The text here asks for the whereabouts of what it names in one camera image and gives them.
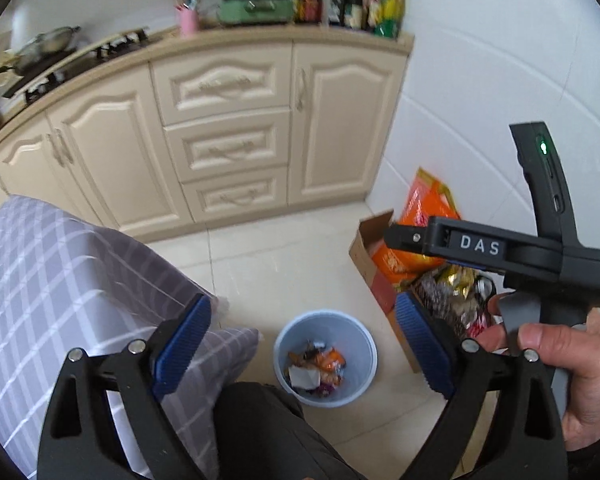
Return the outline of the right hand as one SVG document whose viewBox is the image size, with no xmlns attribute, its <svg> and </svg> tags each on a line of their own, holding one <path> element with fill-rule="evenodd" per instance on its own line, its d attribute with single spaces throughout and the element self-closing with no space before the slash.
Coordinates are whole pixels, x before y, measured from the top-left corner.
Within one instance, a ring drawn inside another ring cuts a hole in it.
<svg viewBox="0 0 600 480">
<path fill-rule="evenodd" d="M 571 373 L 562 432 L 569 452 L 600 440 L 600 309 L 588 314 L 584 330 L 565 325 L 527 323 L 518 330 L 518 346 L 538 352 L 541 361 Z"/>
</svg>

